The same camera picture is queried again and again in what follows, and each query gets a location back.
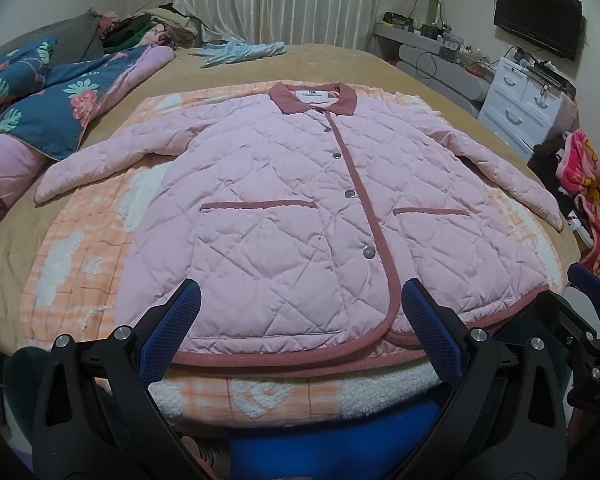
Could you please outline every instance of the white dresser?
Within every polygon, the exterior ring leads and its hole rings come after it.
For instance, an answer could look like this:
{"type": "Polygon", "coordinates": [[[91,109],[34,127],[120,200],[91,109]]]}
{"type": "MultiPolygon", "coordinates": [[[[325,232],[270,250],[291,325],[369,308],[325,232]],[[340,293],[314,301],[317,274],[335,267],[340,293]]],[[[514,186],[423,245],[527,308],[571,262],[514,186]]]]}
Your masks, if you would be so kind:
{"type": "Polygon", "coordinates": [[[478,120],[526,162],[533,147],[569,131],[576,118],[571,99],[543,87],[520,65],[501,58],[478,120]]]}

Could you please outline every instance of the blue gripper pad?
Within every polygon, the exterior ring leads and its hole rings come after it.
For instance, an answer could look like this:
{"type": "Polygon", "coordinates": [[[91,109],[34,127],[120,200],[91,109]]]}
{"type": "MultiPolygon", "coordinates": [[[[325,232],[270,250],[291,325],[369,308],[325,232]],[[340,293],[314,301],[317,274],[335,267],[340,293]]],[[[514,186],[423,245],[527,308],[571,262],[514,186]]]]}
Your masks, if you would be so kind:
{"type": "Polygon", "coordinates": [[[402,310],[411,323],[422,349],[443,383],[457,388],[464,373],[462,349],[440,317],[442,308],[427,294],[419,280],[409,280],[402,288],[402,310]]]}
{"type": "Polygon", "coordinates": [[[170,297],[170,309],[146,340],[140,351],[138,377],[148,386],[164,377],[178,347],[200,312],[202,295],[193,280],[170,297]]]}
{"type": "Polygon", "coordinates": [[[594,306],[600,306],[600,278],[581,264],[573,264],[567,271],[567,278],[591,300],[594,306]]]}

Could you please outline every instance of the television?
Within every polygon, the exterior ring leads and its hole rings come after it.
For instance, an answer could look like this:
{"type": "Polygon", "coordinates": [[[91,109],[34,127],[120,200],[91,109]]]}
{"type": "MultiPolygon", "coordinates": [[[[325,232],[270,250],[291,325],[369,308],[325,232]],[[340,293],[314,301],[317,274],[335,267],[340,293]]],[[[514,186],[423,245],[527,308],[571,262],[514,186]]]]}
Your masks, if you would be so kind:
{"type": "Polygon", "coordinates": [[[575,60],[582,33],[582,3],[496,0],[493,24],[558,57],[575,60]]]}

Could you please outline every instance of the mattress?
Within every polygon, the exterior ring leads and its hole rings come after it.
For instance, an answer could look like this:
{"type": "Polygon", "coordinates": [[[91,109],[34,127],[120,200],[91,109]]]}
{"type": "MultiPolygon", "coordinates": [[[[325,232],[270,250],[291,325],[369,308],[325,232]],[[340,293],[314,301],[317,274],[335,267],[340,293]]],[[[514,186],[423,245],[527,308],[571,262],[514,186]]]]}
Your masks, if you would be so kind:
{"type": "MultiPolygon", "coordinates": [[[[105,116],[94,121],[85,135],[84,145],[109,138],[136,107],[151,96],[284,79],[342,81],[420,96],[454,127],[465,131],[523,173],[535,178],[508,146],[471,115],[409,75],[366,52],[308,44],[290,46],[288,53],[283,56],[236,65],[201,69],[201,63],[200,58],[190,56],[187,50],[178,51],[172,63],[134,89],[105,116]]],[[[0,351],[6,354],[13,353],[21,344],[20,297],[47,231],[69,200],[68,195],[61,196],[37,206],[33,202],[35,189],[36,184],[0,223],[0,351]]],[[[543,220],[537,218],[537,221],[550,239],[561,268],[566,270],[579,256],[573,234],[568,230],[557,233],[543,220]]]]}

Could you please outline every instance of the drawer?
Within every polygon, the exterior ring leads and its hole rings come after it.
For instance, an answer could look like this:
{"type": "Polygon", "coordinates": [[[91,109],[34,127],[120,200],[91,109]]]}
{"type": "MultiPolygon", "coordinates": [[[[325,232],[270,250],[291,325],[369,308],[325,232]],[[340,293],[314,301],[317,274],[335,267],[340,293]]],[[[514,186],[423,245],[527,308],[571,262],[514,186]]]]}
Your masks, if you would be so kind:
{"type": "Polygon", "coordinates": [[[533,149],[527,146],[522,140],[508,132],[501,124],[498,124],[496,121],[491,119],[490,115],[491,114],[489,111],[483,108],[480,112],[480,117],[478,117],[478,120],[490,131],[492,131],[502,142],[516,152],[522,160],[528,162],[534,153],[533,149]]]}
{"type": "Polygon", "coordinates": [[[529,79],[522,95],[522,105],[540,115],[548,124],[554,124],[562,106],[562,95],[554,88],[547,89],[542,95],[542,85],[529,79]]]}
{"type": "Polygon", "coordinates": [[[527,77],[515,66],[501,63],[493,78],[492,86],[500,88],[514,101],[522,101],[527,77]]]}
{"type": "Polygon", "coordinates": [[[535,117],[526,114],[521,108],[502,95],[498,89],[489,92],[484,106],[487,108],[492,120],[502,124],[502,126],[517,135],[530,147],[542,144],[551,130],[548,124],[542,123],[535,117]]]}

